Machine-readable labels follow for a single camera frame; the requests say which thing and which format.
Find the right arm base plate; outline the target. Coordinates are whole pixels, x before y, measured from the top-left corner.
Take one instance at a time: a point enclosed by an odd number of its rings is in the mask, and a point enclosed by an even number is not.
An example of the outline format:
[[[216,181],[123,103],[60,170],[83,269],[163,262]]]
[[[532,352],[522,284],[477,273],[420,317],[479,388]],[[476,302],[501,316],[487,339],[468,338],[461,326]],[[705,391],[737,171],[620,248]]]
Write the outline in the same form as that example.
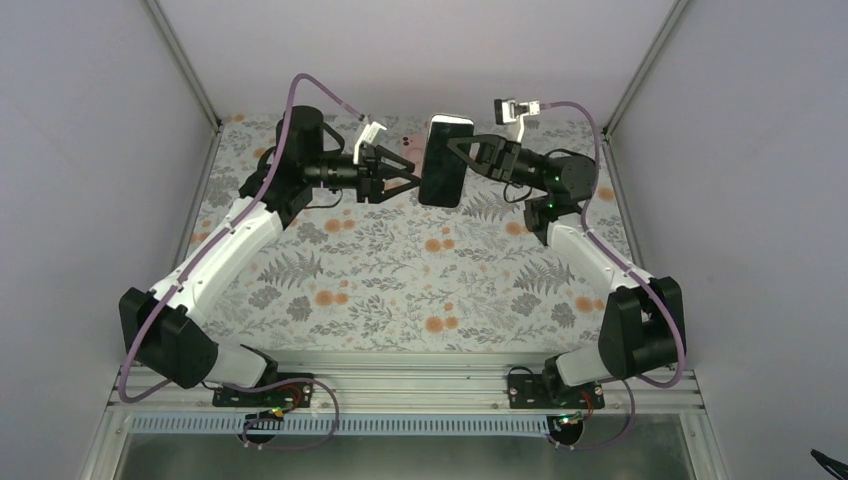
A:
[[[524,366],[512,367],[506,375],[506,393],[511,409],[602,409],[603,389],[597,383],[567,386],[555,367],[533,372]]]

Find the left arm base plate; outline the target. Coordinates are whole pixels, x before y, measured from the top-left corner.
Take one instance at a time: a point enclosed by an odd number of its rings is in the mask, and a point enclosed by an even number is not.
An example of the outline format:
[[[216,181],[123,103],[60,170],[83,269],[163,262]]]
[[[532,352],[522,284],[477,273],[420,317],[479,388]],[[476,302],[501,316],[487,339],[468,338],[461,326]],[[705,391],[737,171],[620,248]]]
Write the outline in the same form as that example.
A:
[[[278,372],[275,378],[265,381],[265,385],[285,382],[285,385],[259,392],[243,392],[228,387],[214,390],[212,405],[219,408],[254,408],[270,410],[274,408],[308,408],[311,402],[314,375],[300,372]]]

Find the black phone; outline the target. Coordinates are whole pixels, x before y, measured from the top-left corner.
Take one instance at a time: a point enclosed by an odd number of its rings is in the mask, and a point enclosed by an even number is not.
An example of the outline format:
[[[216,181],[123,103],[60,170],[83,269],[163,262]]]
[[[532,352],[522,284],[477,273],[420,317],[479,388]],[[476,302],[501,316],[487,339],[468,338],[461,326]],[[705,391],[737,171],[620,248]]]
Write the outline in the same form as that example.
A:
[[[474,135],[470,118],[436,114],[429,122],[418,188],[418,201],[424,206],[455,208],[459,205],[467,163],[450,148],[455,138]]]

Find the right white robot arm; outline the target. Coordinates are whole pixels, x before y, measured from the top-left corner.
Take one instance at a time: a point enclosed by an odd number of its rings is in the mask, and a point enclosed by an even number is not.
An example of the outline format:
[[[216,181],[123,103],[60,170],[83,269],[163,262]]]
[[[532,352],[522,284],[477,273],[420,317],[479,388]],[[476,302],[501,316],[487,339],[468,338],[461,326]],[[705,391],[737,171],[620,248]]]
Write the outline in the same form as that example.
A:
[[[597,340],[559,354],[545,364],[541,391],[555,407],[578,397],[581,386],[608,379],[644,379],[673,365],[674,386],[685,367],[682,290],[671,277],[658,278],[624,258],[587,220],[598,179],[597,163],[566,149],[542,155],[498,135],[459,137],[449,149],[474,172],[508,185],[531,187],[542,196],[524,203],[526,228],[550,250],[567,254],[598,293],[606,295]]]

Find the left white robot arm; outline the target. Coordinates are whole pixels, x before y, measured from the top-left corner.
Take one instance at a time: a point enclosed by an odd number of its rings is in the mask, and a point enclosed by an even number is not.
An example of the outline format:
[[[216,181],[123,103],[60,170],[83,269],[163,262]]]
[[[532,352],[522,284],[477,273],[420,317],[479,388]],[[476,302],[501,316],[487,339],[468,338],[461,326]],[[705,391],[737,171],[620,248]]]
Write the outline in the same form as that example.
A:
[[[357,202],[378,204],[419,186],[414,163],[379,145],[385,129],[363,122],[345,152],[320,110],[301,105],[284,114],[276,145],[260,157],[223,221],[165,278],[120,298],[127,356],[119,386],[140,362],[182,388],[217,383],[252,404],[270,402],[278,391],[276,361],[246,345],[222,345],[203,326],[224,290],[308,207],[314,190],[352,190]]]

